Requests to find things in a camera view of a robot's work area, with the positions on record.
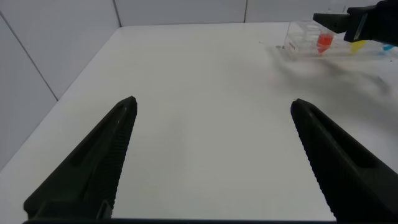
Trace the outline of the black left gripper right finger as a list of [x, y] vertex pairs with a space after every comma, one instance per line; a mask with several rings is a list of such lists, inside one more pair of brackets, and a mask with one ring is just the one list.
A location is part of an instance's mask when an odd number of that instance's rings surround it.
[[336, 220], [397, 222], [397, 173], [315, 105], [297, 99], [290, 114]]

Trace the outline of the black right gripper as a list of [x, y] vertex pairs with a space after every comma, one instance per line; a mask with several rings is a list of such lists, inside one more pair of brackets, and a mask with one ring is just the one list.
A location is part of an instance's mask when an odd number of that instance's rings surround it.
[[347, 13], [314, 13], [313, 20], [334, 33], [345, 32], [344, 40], [347, 42], [373, 40], [397, 46], [397, 0], [350, 7]]

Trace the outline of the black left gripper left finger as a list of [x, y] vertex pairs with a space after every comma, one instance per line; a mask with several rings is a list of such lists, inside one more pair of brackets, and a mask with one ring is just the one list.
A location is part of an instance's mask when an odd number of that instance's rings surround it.
[[137, 101], [118, 102], [24, 202], [30, 220], [110, 217], [137, 116]]

